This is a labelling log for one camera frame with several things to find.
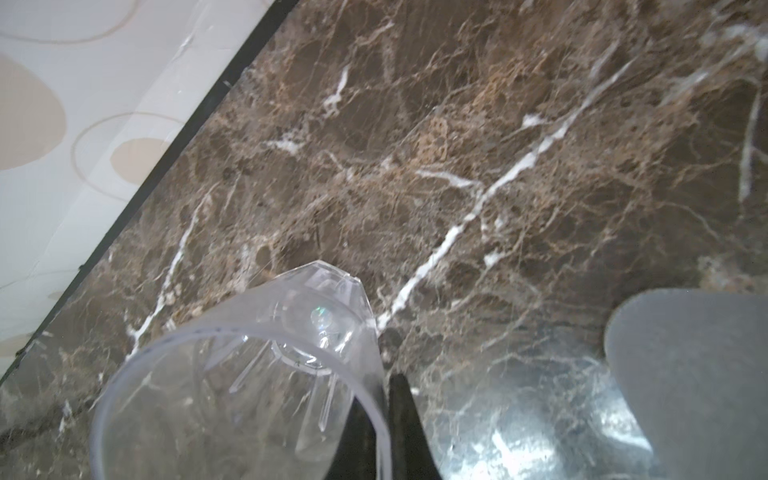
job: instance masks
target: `transparent cup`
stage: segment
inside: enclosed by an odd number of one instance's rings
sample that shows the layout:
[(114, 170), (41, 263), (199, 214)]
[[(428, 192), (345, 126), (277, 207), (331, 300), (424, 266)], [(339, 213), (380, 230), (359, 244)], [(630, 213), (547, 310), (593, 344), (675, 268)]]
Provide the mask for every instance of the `transparent cup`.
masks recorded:
[(373, 314), (322, 261), (279, 275), (140, 350), (91, 428), (97, 480), (324, 478), (357, 398), (392, 461)]

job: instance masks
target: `marble surface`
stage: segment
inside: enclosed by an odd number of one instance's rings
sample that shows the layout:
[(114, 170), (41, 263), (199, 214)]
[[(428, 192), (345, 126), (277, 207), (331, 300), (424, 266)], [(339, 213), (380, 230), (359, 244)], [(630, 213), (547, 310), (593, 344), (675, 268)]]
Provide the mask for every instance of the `marble surface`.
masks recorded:
[(304, 0), (0, 386), (0, 476), (87, 478), (138, 346), (316, 258), (459, 478), (665, 478), (613, 308), (766, 291), (765, 2)]

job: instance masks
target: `gray object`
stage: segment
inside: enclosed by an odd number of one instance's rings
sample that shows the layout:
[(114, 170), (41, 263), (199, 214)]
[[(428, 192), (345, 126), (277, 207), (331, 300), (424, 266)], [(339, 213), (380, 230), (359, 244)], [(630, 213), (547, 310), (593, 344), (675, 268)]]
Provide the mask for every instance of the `gray object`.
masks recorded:
[(768, 477), (768, 297), (643, 293), (614, 313), (605, 352), (671, 478)]

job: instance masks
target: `black border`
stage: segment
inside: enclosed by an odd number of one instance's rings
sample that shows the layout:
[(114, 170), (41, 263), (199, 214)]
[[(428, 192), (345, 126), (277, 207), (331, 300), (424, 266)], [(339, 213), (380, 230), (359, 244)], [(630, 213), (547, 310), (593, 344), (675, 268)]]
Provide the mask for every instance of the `black border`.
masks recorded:
[(203, 98), (203, 101), (190, 116), (187, 123), (181, 128), (179, 134), (170, 143), (170, 146), (157, 162), (157, 165), (155, 165), (147, 176), (147, 179), (141, 184), (136, 191), (136, 194), (131, 198), (122, 213), (120, 213), (118, 218), (114, 221), (112, 227), (110, 227), (109, 231), (104, 235), (104, 238), (101, 239), (101, 242), (96, 246), (94, 252), (85, 263), (80, 265), (80, 271), (75, 276), (74, 280), (71, 281), (38, 329), (32, 333), (32, 337), (24, 348), (16, 353), (16, 358), (13, 363), (0, 379), (0, 386), (2, 386), (11, 373), (18, 368), (32, 342), (43, 333), (61, 308), (67, 303), (69, 297), (78, 289), (98, 261), (101, 260), (107, 252), (107, 249), (112, 245), (112, 242), (118, 238), (131, 218), (138, 212), (141, 205), (144, 204), (144, 201), (160, 183), (160, 180), (162, 180), (165, 173), (170, 170), (170, 167), (176, 162), (176, 159), (181, 156), (181, 152), (184, 151), (184, 148), (186, 148), (190, 141), (192, 141), (210, 115), (230, 92), (230, 89), (237, 83), (237, 80), (243, 74), (243, 71), (253, 63), (253, 60), (256, 59), (256, 56), (272, 38), (277, 29), (280, 28), (283, 21), (288, 14), (291, 13), (293, 7), (296, 6), (298, 2), (299, 0), (275, 0), (266, 10), (266, 13), (259, 21), (259, 24), (256, 25), (255, 29), (248, 35), (243, 46), (240, 47), (240, 50), (234, 55), (232, 61), (230, 61), (224, 69), (224, 72), (222, 72), (221, 76), (216, 80), (216, 83), (214, 83), (214, 86), (211, 87)]

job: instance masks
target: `beige circle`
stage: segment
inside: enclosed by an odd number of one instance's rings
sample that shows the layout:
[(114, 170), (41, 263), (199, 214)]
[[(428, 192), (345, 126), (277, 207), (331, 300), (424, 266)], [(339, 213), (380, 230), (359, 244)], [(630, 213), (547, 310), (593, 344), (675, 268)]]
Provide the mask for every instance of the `beige circle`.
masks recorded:
[(0, 342), (0, 356), (14, 356), (16, 352), (23, 349), (29, 339), (32, 337), (31, 333), (22, 333), (21, 335), (12, 336), (9, 339), (5, 339)]
[(168, 145), (158, 138), (133, 138), (115, 148), (109, 160), (123, 180), (141, 185)]
[(43, 157), (66, 131), (56, 94), (24, 65), (0, 54), (0, 170)]

